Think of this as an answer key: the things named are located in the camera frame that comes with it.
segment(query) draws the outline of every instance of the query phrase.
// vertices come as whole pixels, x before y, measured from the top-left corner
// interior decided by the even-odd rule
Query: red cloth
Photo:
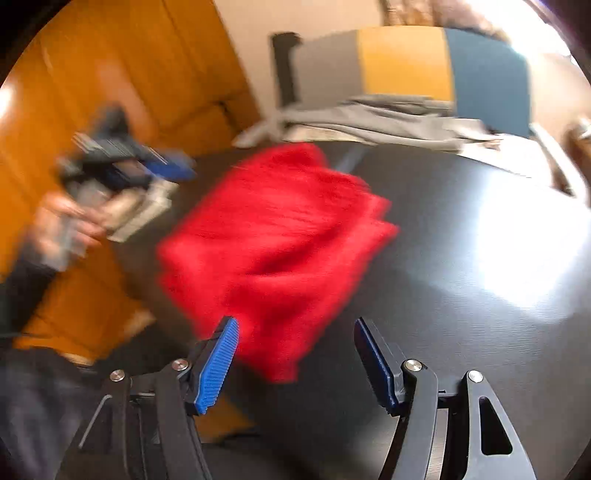
[[[236,166],[158,247],[162,285],[210,336],[238,320],[236,356],[269,381],[298,361],[398,228],[389,202],[329,170],[310,144],[270,148]]]

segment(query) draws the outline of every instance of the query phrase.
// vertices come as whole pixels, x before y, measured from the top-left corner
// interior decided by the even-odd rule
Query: glossy table surface
[[[483,372],[538,479],[565,478],[591,439],[591,212],[455,155],[385,145],[363,147],[351,162],[358,145],[321,147],[332,167],[392,202],[387,219],[400,234],[302,361],[297,383],[265,385],[236,364],[225,391],[328,478],[377,479],[395,420],[377,404],[353,346],[363,316],[443,382]],[[131,287],[179,341],[190,329],[158,286],[155,245],[247,156],[198,159],[199,178],[181,187],[172,209],[116,246]]]

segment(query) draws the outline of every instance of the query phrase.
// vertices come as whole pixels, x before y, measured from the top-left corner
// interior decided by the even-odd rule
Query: folded gray cloth
[[[487,141],[490,135],[480,120],[458,119],[450,102],[407,95],[362,95],[341,105],[299,110],[297,105],[279,111],[234,139],[234,146],[249,148],[265,138],[281,141],[286,127],[307,125],[327,128],[378,144],[394,143],[459,151],[466,141]]]

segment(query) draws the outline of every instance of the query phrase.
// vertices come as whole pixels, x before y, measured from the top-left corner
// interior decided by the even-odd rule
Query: metal bolt
[[[187,362],[184,358],[177,358],[173,362],[173,369],[177,372],[182,372],[183,370],[186,370],[188,366],[189,362]]]
[[[423,364],[418,360],[406,360],[404,362],[404,366],[410,370],[411,372],[418,372],[420,369],[423,368]]]
[[[484,380],[484,375],[482,375],[478,370],[470,370],[468,372],[468,378],[474,383],[480,383]]]
[[[113,370],[109,375],[109,378],[113,382],[120,382],[125,378],[125,372],[123,370]]]

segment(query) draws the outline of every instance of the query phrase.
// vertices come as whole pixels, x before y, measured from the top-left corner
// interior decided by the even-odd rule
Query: blurry hand
[[[41,255],[53,257],[59,253],[64,216],[78,219],[75,222],[78,241],[89,247],[100,245],[99,239],[105,234],[104,214],[80,207],[65,193],[52,192],[43,197],[31,228],[33,243]]]

